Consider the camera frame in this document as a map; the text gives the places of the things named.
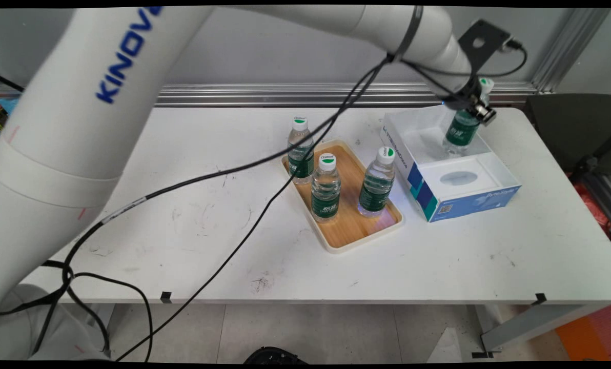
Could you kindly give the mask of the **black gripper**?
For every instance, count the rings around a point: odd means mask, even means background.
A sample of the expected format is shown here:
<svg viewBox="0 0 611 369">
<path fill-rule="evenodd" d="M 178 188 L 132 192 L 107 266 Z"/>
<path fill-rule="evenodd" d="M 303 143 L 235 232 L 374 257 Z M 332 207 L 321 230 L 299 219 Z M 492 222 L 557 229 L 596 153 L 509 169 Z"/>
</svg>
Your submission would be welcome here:
<svg viewBox="0 0 611 369">
<path fill-rule="evenodd" d="M 480 124 L 488 126 L 496 117 L 496 111 L 484 104 L 483 87 L 479 77 L 471 76 L 460 91 L 444 96 L 443 104 L 451 110 L 459 111 L 462 119 L 477 119 Z"/>
</svg>

